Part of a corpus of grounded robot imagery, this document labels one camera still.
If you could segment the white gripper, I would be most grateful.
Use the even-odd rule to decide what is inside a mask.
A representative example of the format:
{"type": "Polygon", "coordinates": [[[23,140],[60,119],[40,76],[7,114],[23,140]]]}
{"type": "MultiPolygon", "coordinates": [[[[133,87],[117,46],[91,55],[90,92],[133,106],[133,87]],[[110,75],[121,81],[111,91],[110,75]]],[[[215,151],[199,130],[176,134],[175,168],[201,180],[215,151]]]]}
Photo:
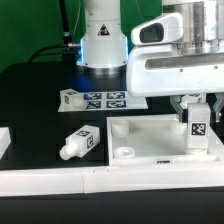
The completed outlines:
{"type": "Polygon", "coordinates": [[[127,91],[133,97],[171,96],[180,122],[188,112],[181,97],[173,95],[214,94],[212,119],[219,121],[224,107],[224,52],[178,55],[175,44],[135,47],[126,70],[127,91]]]}

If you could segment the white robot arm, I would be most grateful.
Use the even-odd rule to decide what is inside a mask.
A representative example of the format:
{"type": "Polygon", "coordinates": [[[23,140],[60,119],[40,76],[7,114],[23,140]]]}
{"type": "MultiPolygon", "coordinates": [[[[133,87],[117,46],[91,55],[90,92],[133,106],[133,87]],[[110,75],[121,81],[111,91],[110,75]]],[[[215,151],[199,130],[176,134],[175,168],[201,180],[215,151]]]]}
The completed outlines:
{"type": "Polygon", "coordinates": [[[120,0],[84,0],[86,33],[77,64],[100,74],[126,68],[134,97],[168,96],[181,120],[190,116],[189,96],[216,95],[224,108],[224,0],[162,0],[160,16],[121,31],[120,0]]]}

